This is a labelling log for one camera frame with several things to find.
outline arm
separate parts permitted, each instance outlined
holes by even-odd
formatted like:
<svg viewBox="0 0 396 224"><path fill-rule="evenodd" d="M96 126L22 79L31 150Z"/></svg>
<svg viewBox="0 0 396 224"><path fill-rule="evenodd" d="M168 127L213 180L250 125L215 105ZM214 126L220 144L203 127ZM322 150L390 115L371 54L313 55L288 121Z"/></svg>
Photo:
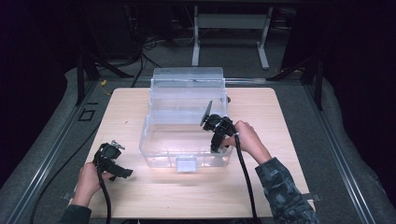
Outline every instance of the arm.
<svg viewBox="0 0 396 224"><path fill-rule="evenodd" d="M112 176L109 173L102 174L104 180L108 180ZM89 223L91 209L88 208L88 205L93 194L99 189L100 185L96 167L92 162L87 162L79 171L75 197L69 206L67 206L59 223Z"/></svg>
<svg viewBox="0 0 396 224"><path fill-rule="evenodd" d="M317 214L295 187L289 170L277 158L272 158L253 127L244 121L238 121L235 128L239 132L241 149L259 164L256 172L275 221L319 223ZM222 144L235 146L235 140L233 137L227 138Z"/></svg>

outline wooden table surface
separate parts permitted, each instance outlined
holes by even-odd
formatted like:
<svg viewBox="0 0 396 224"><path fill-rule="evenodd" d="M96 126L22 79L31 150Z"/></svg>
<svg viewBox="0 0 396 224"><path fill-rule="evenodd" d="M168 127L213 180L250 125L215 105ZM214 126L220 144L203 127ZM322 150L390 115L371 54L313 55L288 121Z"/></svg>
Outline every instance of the wooden table surface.
<svg viewBox="0 0 396 224"><path fill-rule="evenodd" d="M308 193L304 174L290 139L274 90L228 88L228 113L233 122L247 121L273 157L290 170L297 188ZM106 182L112 216L118 218L233 218L252 217L248 188L236 151L225 167L198 168L178 173L175 168L150 168L138 146L145 116L149 112L149 89L117 89L104 114L87 161L102 143L116 140L126 147L117 165L134 172L126 179ZM254 170L258 165L243 152L259 217L271 209ZM106 201L98 191L90 203L92 217L106 216Z"/></svg>

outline aluminum rail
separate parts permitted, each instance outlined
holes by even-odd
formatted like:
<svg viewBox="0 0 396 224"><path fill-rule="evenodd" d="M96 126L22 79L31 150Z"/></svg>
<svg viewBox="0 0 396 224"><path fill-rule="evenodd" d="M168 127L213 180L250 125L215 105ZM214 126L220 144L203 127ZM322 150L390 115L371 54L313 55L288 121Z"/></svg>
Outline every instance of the aluminum rail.
<svg viewBox="0 0 396 224"><path fill-rule="evenodd" d="M349 169L347 160L344 157L344 153L338 145L338 141L334 135L334 132L332 131L332 127L330 126L329 121L327 121L323 111L320 111L315 103L315 94L312 90L312 87L304 85L304 90L308 96L307 98L309 99L311 105L315 108L322 128L329 139L334 162L337 165L338 171L340 172L340 175L344 180L346 190L348 191L349 196L355 206L355 209L358 212L361 223L375 223L370 208L368 207L366 201L363 198L363 195L361 194L359 185L356 182L356 179L352 174L351 170Z"/></svg>
<svg viewBox="0 0 396 224"><path fill-rule="evenodd" d="M61 129L61 132L58 135L57 139L55 140L47 157L43 160L40 167L37 169L35 173L35 177L31 181L25 192L22 194L20 201L15 206L12 214L9 216L7 223L21 223L21 219L26 214L29 207L32 205L47 175L49 174L50 169L52 168L59 154L61 153L64 146L64 141L67 138L67 135L71 127L73 126L74 120L78 118L78 114L84 108L85 103L88 101L89 96L92 94L94 90L95 84L96 82L90 82L88 84L86 89L87 96L84 97L82 104L80 104L79 106L75 106L74 109L72 110L72 113L70 114L65 125Z"/></svg>

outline gray carpet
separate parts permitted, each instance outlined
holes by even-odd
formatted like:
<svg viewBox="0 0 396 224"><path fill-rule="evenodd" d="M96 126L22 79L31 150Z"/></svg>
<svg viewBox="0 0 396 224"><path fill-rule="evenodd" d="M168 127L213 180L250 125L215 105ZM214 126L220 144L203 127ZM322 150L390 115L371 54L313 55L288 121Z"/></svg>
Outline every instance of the gray carpet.
<svg viewBox="0 0 396 224"><path fill-rule="evenodd" d="M260 33L253 32L230 32L208 33L201 37L201 61L200 66L216 66L224 69L226 78L266 78L273 76L280 66L283 50L287 41L286 31L274 30L267 40L266 52L270 64L268 71L261 69L255 43ZM174 43L161 42L152 50L145 50L145 54L162 67L186 67L191 64L192 47L182 47ZM147 63L142 77L136 87L149 87L149 77L152 76L154 66ZM139 63L124 66L121 70L129 74L136 74ZM116 88L130 87L130 78L117 78L107 70L102 70L103 78L108 80L104 89L112 92ZM40 167L41 162L50 153L60 133L67 125L67 118L77 114L70 126L69 132L59 147L60 153L54 161L44 185L55 174L62 164L84 143L95 127L99 124L109 101L109 96L104 93L99 82L92 83L92 93L87 95L86 101L81 107L74 107L77 100L76 70L65 74L69 80L69 87L64 95L64 100L54 112L43 133L37 138L29 153L25 156L20 166L15 170L12 177L0 191L0 223L7 223L15 208L21 204L21 213L17 215L19 223L28 223L32 212L34 198L28 202L21 202L22 194L28 189L29 184ZM292 80L279 83L265 84L227 84L227 86L261 86L270 87L276 91L282 112L287 122L290 136L295 146L297 155L302 165L304 175L311 192L318 193L321 201L315 202L318 215L323 223L361 223L361 219L348 194L347 187L340 175L339 169L334 162L331 144L323 130L316 109L311 102L311 96L307 94L306 87ZM91 89L90 83L86 82L87 90ZM331 124L335 136L343 150L351 171L361 187L373 212L377 223L392 223L396 220L396 212L387 201L386 195L376 182L372 172L360 159L356 148L347 138L342 127L342 116L339 106L332 93L332 87L328 82L323 84L323 108L326 118ZM61 199L66 191L72 191L78 178L78 170L83 165L89 149L92 137L81 148L80 152L58 174L37 208L35 223L56 223L67 206L67 201ZM92 223L104 223L101 218L93 218ZM273 223L269 218L263 219L264 223Z"/></svg>

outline dark background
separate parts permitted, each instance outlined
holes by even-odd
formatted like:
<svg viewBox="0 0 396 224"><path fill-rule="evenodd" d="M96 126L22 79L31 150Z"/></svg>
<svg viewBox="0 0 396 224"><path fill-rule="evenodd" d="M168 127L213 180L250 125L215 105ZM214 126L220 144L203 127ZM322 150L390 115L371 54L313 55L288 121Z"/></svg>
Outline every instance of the dark background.
<svg viewBox="0 0 396 224"><path fill-rule="evenodd" d="M108 18L92 20L92 24L77 20L75 30L66 22L68 13L84 19L84 16L95 18L95 13L104 10L103 7L86 7L89 14L73 8L69 10L56 1L1 2L0 186L62 100L67 85L64 73L77 66L74 48L77 43L73 35L80 35L88 43L88 49L104 59L134 56L128 23L117 13L120 6L106 7L110 11ZM376 171L395 205L394 10L395 3L390 0L348 1L337 12L343 19L323 62L324 76L333 85L347 134L364 161ZM172 39L170 20L178 12L177 8L162 5L141 7L137 13L147 27L165 39ZM293 66L317 49L331 16L330 10L319 7L297 10L283 67ZM117 35L106 37L110 32ZM130 46L131 51L125 51L123 46Z"/></svg>

